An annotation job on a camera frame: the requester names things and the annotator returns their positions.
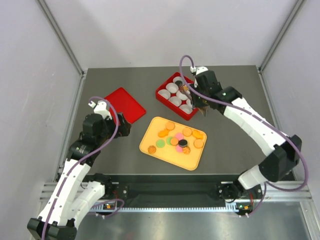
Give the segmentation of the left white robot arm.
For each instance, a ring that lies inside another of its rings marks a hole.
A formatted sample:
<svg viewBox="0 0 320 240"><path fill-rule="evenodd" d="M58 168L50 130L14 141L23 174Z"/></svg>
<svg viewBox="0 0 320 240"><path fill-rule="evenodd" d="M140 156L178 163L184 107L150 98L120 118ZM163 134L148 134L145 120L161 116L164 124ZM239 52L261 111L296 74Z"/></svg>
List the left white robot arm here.
<svg viewBox="0 0 320 240"><path fill-rule="evenodd" d="M102 146L130 134L131 124L122 113L118 119L92 113L85 117L79 138L70 146L62 174L44 209L31 218L27 229L36 240L73 240L84 217L101 198L114 191L111 177L95 173L77 195Z"/></svg>

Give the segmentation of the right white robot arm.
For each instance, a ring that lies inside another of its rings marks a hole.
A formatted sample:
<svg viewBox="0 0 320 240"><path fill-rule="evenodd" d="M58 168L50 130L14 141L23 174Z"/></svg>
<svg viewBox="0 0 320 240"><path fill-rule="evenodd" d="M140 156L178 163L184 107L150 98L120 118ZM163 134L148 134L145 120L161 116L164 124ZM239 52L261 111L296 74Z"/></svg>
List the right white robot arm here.
<svg viewBox="0 0 320 240"><path fill-rule="evenodd" d="M193 107L210 107L238 125L260 147L265 159L244 171L233 183L233 192L245 198L257 185L276 183L300 162L302 140L273 128L254 111L246 99L233 87L222 88L215 72L204 66L191 67L194 83L190 85Z"/></svg>

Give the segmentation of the black sandwich cookie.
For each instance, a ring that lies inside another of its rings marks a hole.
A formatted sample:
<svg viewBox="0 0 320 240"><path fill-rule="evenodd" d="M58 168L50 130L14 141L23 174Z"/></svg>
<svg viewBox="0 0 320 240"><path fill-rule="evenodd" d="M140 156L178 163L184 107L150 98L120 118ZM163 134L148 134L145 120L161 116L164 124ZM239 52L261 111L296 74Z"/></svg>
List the black sandwich cookie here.
<svg viewBox="0 0 320 240"><path fill-rule="evenodd" d="M188 146L188 141L186 139L181 139L178 141L178 145L182 148L187 147Z"/></svg>
<svg viewBox="0 0 320 240"><path fill-rule="evenodd" d="M175 82L175 84L176 84L177 86L181 86L183 83L182 83L182 81L177 80L177 81Z"/></svg>

